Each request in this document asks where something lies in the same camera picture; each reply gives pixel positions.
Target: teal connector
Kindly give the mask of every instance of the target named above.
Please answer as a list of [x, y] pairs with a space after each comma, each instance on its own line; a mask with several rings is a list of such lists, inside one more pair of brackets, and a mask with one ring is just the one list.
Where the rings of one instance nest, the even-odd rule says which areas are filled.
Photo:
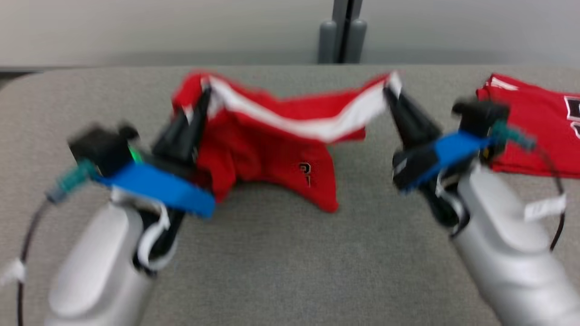
[[499, 142], [515, 142], [525, 150], [531, 151], [536, 146], [536, 140], [524, 135], [515, 128], [510, 128], [505, 122], [496, 122], [491, 128], [491, 137]]
[[78, 186], [99, 175], [97, 168], [88, 160], [83, 160], [71, 171], [58, 178], [55, 187], [46, 193], [52, 203], [58, 204]]

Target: gray fabric surface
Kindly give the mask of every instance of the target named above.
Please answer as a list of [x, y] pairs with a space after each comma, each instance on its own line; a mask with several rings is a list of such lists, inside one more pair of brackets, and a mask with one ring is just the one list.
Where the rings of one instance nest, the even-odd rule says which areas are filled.
[[7, 78], [0, 78], [0, 89], [2, 89], [4, 87], [4, 85], [8, 84], [10, 82], [11, 79], [7, 79]]
[[[386, 66], [204, 67], [279, 96], [359, 86]], [[459, 96], [493, 71], [579, 91], [580, 73], [551, 67], [401, 67], [405, 87], [451, 131]], [[133, 122], [149, 144], [191, 67], [52, 71], [0, 92], [0, 263], [17, 256], [29, 216], [73, 163], [66, 138], [91, 121]], [[161, 273], [143, 325], [496, 325], [493, 313], [417, 194], [398, 195], [390, 115], [366, 141], [331, 147], [340, 209], [321, 212], [268, 184], [237, 187], [210, 222], [187, 219], [174, 262]], [[529, 200], [552, 195], [547, 178], [506, 176]], [[580, 285], [578, 182], [567, 180], [569, 219], [556, 256]], [[30, 254], [26, 324], [40, 325], [52, 276], [107, 198], [86, 187], [53, 209]], [[546, 221], [550, 231], [555, 219]], [[15, 321], [16, 286], [0, 293], [0, 325]]]

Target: blue tape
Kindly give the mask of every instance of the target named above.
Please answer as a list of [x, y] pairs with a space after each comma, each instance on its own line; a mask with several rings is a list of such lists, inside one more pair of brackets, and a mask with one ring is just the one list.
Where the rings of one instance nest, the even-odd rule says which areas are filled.
[[95, 181], [161, 201], [167, 207], [196, 214], [203, 219], [211, 218], [216, 206], [214, 197], [207, 191], [149, 164], [131, 163], [114, 176], [98, 177]]
[[479, 138], [462, 131], [439, 138], [432, 145], [438, 162], [418, 177], [404, 191], [407, 192], [417, 188], [420, 184], [437, 176], [441, 170], [465, 160], [476, 152], [489, 147], [493, 142], [492, 138]]

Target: red cloth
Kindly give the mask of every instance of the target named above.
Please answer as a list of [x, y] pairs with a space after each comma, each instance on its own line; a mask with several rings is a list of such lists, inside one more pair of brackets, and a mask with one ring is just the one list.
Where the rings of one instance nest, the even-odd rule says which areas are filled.
[[211, 73], [192, 74], [173, 97], [174, 110], [191, 111], [211, 86], [208, 123], [198, 167], [212, 176], [222, 201], [237, 180], [279, 184], [321, 209], [338, 208], [332, 158], [326, 144], [361, 140], [364, 127], [386, 110], [384, 75], [362, 88], [276, 99]]
[[[477, 90], [480, 100], [508, 104], [508, 123], [536, 137], [563, 177], [580, 178], [580, 94], [553, 92], [517, 79], [492, 74]], [[515, 144], [492, 165], [496, 171], [549, 176], [539, 155]]]

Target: printed logo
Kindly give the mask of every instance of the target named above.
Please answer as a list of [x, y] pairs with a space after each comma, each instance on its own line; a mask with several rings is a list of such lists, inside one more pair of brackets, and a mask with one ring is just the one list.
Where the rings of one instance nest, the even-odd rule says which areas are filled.
[[564, 96], [564, 101], [566, 102], [566, 108], [568, 109], [567, 119], [572, 122], [570, 127], [576, 133], [576, 137], [580, 138], [580, 97]]
[[312, 171], [312, 166], [308, 162], [302, 162], [299, 164], [300, 170], [304, 173], [304, 177], [306, 178], [306, 183], [308, 186], [311, 186], [311, 179], [310, 179], [310, 172]]

